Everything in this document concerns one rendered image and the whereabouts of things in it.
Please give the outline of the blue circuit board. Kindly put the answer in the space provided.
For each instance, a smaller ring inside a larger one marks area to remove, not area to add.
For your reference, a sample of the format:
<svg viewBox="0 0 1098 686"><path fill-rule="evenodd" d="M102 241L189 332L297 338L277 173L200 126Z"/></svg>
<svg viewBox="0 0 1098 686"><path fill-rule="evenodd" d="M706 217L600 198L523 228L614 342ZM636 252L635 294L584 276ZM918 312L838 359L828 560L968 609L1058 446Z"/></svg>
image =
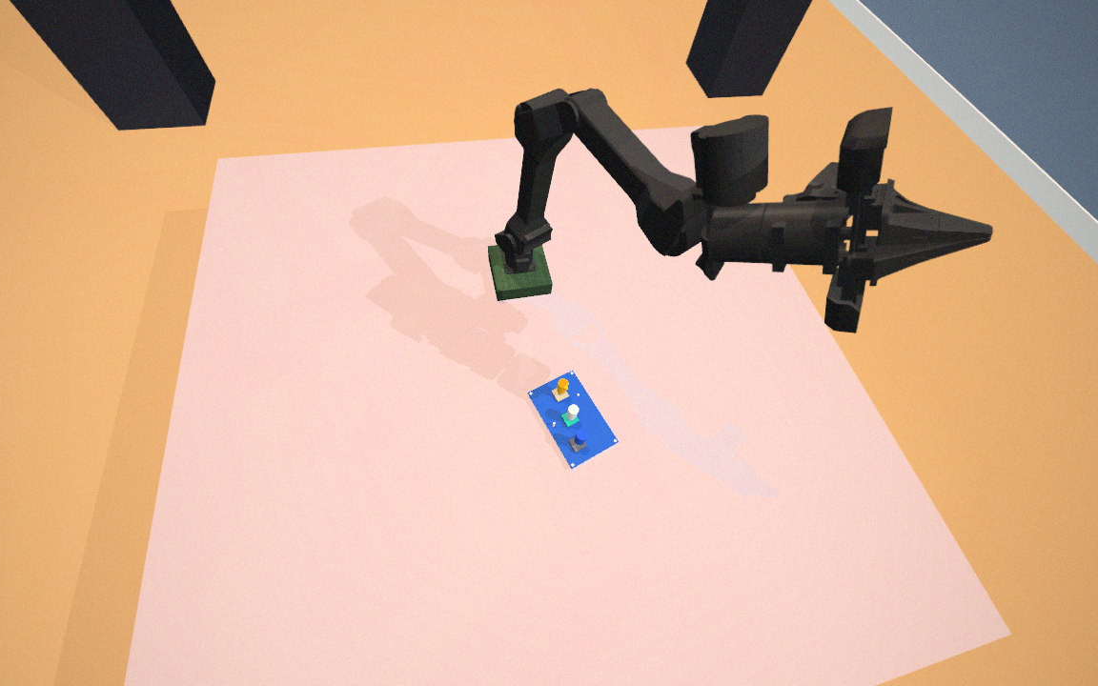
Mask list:
<svg viewBox="0 0 1098 686"><path fill-rule="evenodd" d="M619 443L574 371L528 395L571 469Z"/></svg>

